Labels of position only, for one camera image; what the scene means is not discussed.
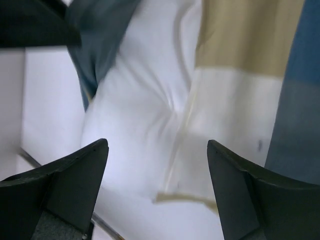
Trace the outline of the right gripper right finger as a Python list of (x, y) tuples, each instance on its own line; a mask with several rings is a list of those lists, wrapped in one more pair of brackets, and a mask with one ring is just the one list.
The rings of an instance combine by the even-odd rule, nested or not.
[(215, 140), (207, 144), (226, 240), (318, 240), (320, 187), (261, 167)]

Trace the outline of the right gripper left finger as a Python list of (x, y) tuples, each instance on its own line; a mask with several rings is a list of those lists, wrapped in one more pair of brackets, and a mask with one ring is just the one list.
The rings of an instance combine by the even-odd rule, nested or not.
[(108, 142), (82, 149), (0, 183), (3, 240), (90, 240)]

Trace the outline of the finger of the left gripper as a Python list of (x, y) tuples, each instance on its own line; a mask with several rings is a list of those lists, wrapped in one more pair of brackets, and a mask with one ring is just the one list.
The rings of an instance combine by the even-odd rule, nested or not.
[(1, 0), (0, 47), (79, 46), (79, 31), (65, 19), (62, 0)]

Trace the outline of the blue tan white pillowcase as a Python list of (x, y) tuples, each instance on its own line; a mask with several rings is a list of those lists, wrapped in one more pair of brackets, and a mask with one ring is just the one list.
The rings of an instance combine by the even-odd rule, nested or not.
[[(74, 0), (69, 48), (87, 112), (143, 0)], [(207, 143), (283, 176), (320, 182), (320, 3), (199, 0), (190, 91), (155, 202), (216, 205)]]

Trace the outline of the white pillow yellow trim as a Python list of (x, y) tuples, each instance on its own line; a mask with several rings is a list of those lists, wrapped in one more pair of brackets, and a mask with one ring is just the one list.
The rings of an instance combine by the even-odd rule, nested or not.
[(156, 202), (191, 89), (199, 0), (144, 0), (86, 114), (82, 145), (109, 154), (95, 210), (126, 240), (221, 240), (219, 217), (190, 201)]

